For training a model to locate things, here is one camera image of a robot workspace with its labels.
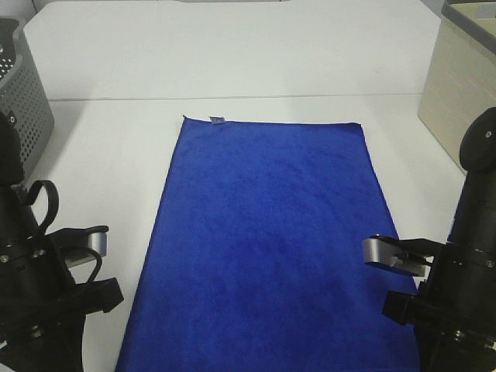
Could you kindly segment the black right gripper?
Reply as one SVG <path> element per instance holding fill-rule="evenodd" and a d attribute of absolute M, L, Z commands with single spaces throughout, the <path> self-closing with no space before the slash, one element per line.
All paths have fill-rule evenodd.
<path fill-rule="evenodd" d="M 495 313 L 464 315 L 418 295 L 389 291 L 382 314 L 414 326 L 421 371 L 494 371 Z"/>

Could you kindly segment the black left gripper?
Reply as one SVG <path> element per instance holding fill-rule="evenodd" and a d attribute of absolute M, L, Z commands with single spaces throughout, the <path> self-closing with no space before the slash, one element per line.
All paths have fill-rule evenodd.
<path fill-rule="evenodd" d="M 46 302 L 1 300 L 1 365 L 13 371 L 82 371 L 86 315 L 123 301 L 116 278 L 77 284 Z"/>

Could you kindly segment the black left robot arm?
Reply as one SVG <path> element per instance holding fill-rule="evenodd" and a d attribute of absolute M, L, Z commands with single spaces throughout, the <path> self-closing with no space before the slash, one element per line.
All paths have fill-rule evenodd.
<path fill-rule="evenodd" d="M 1 117 L 1 363 L 13 371 L 82 371 L 88 314 L 123 300 L 102 281 L 108 226 L 48 233 L 59 195 L 52 181 L 24 185 L 21 141 Z"/>

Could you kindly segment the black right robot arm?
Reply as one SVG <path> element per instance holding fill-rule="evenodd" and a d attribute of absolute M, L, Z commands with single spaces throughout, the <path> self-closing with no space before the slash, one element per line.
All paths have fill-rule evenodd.
<path fill-rule="evenodd" d="M 414 327 L 422 371 L 495 369 L 495 109 L 460 144 L 467 175 L 446 243 L 417 294 L 389 291 L 383 314 Z"/>

